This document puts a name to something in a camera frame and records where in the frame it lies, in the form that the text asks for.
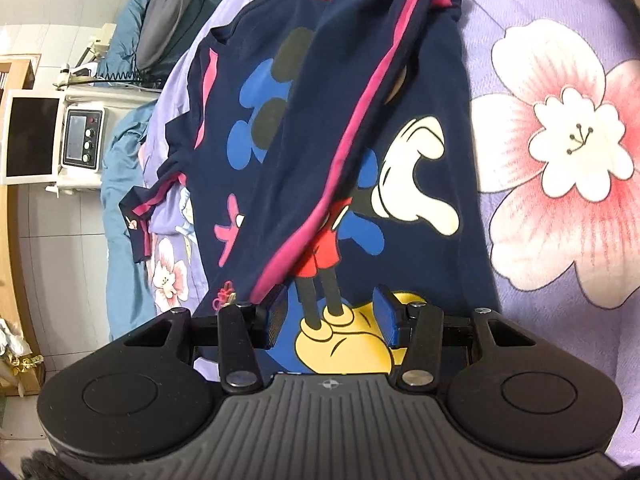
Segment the purple bedding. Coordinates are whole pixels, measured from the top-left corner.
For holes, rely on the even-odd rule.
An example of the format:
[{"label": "purple bedding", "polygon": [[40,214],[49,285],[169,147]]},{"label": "purple bedding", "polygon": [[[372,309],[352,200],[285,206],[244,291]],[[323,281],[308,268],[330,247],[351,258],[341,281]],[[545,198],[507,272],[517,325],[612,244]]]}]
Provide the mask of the purple bedding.
[{"label": "purple bedding", "polygon": [[[251,0],[224,0],[176,65],[148,127],[150,186],[164,124],[189,108],[200,39]],[[609,453],[640,462],[640,47],[608,0],[464,0],[462,35],[486,242],[503,313],[615,378]],[[156,305],[207,291],[185,189],[150,224]]]}]

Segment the control panel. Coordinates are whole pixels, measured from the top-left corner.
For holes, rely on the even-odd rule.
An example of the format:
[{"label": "control panel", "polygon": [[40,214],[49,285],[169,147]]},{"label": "control panel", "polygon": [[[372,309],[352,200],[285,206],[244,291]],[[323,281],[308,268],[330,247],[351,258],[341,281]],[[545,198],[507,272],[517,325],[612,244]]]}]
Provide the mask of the control panel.
[{"label": "control panel", "polygon": [[69,107],[66,111],[62,166],[98,171],[104,108]]}]

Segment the white machine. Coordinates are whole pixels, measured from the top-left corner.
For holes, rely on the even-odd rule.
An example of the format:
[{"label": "white machine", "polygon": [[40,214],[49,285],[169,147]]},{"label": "white machine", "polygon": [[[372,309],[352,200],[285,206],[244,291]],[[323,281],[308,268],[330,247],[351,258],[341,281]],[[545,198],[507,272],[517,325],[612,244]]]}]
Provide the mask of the white machine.
[{"label": "white machine", "polygon": [[9,92],[2,128],[0,184],[47,182],[53,192],[98,189],[115,125],[158,97],[137,88],[82,84],[65,91]]}]

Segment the wooden shelf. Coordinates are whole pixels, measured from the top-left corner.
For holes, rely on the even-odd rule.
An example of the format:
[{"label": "wooden shelf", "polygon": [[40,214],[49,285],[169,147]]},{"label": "wooden shelf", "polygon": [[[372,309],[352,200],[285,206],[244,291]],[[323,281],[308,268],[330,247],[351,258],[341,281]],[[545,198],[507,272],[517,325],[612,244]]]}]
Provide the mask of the wooden shelf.
[{"label": "wooden shelf", "polygon": [[[2,127],[8,91],[33,88],[34,75],[31,61],[24,56],[0,56],[0,72],[6,74],[4,92],[0,100],[0,127]],[[0,317],[9,324],[12,331],[24,336],[33,354],[40,353],[22,275],[18,238],[17,186],[0,186]],[[21,374],[20,378],[27,394],[37,394],[44,382],[44,366]],[[17,395],[17,389],[3,388],[2,393],[9,396]]]}]

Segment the metal rivet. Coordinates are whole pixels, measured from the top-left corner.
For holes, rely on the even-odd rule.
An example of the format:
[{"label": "metal rivet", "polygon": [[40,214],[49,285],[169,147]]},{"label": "metal rivet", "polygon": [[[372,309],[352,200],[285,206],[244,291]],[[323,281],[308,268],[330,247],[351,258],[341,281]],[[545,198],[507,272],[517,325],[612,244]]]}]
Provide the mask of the metal rivet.
[{"label": "metal rivet", "polygon": [[248,370],[237,370],[226,376],[226,382],[234,388],[246,388],[258,380],[253,372]]},{"label": "metal rivet", "polygon": [[409,386],[426,386],[433,383],[433,375],[427,370],[409,370],[402,374],[402,380]]}]

